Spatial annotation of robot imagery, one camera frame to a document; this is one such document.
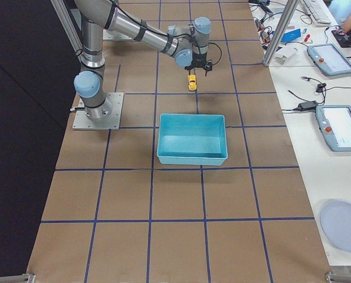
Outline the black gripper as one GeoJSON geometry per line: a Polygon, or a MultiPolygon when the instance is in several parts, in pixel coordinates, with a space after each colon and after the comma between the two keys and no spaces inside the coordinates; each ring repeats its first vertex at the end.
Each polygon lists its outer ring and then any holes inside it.
{"type": "Polygon", "coordinates": [[[207,53],[198,54],[192,53],[191,64],[185,67],[185,70],[192,70],[192,74],[196,75],[196,68],[202,68],[205,70],[205,76],[207,76],[209,71],[212,71],[213,63],[212,60],[207,59],[207,53]]]}

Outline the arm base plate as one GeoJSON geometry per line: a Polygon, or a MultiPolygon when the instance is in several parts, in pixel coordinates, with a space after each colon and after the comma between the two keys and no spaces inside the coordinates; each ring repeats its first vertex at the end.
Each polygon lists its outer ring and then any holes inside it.
{"type": "Polygon", "coordinates": [[[103,30],[103,41],[132,41],[130,37],[115,30],[103,30]]]}
{"type": "Polygon", "coordinates": [[[74,117],[73,130],[118,130],[122,116],[124,93],[105,93],[98,108],[87,108],[80,100],[74,117]]]}

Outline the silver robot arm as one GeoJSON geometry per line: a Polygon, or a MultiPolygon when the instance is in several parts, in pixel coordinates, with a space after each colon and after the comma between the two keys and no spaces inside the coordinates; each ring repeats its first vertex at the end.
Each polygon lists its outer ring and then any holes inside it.
{"type": "Polygon", "coordinates": [[[81,14],[81,71],[74,79],[74,87],[80,96],[86,116],[90,120],[100,120],[108,115],[111,107],[107,105],[103,91],[105,58],[102,55],[103,29],[84,14],[83,1],[75,1],[81,14]]]}
{"type": "Polygon", "coordinates": [[[115,30],[136,42],[174,58],[185,70],[213,68],[207,59],[211,22],[198,17],[188,25],[172,25],[163,32],[119,7],[114,1],[75,1],[81,14],[105,30],[115,30]]]}

